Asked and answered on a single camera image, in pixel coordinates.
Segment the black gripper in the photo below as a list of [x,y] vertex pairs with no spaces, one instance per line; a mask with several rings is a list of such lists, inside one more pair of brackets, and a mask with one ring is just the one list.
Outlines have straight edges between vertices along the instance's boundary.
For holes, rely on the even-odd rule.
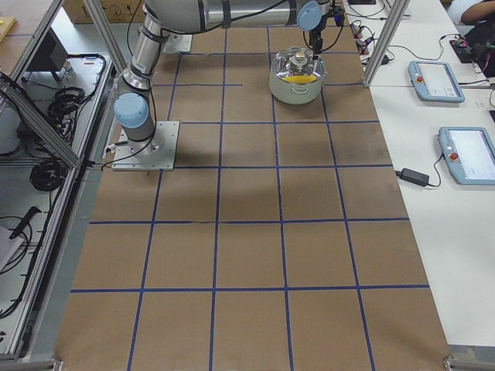
[[333,19],[336,26],[343,28],[345,21],[345,12],[342,5],[335,1],[316,1],[321,10],[321,19],[319,24],[309,31],[309,46],[313,49],[313,59],[318,60],[323,49],[322,32],[326,28],[327,22]]

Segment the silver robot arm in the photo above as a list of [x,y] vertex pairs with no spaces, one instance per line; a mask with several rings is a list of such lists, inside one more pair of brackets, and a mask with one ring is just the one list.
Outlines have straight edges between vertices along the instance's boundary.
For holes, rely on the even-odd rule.
[[114,115],[125,131],[131,155],[151,152],[157,123],[150,113],[152,77],[170,35],[196,35],[215,29],[298,26],[310,34],[314,55],[323,51],[328,19],[344,22],[334,1],[147,1],[145,19],[131,62],[118,80]]

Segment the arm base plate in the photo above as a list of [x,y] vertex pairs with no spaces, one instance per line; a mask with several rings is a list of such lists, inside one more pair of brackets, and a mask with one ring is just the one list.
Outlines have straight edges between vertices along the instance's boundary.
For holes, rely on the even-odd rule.
[[179,126],[178,121],[158,121],[152,143],[137,155],[135,153],[146,145],[146,141],[138,146],[129,141],[125,131],[121,129],[119,139],[127,144],[116,148],[111,168],[115,171],[173,170]]
[[164,54],[190,53],[193,43],[192,35],[170,33],[162,52]]

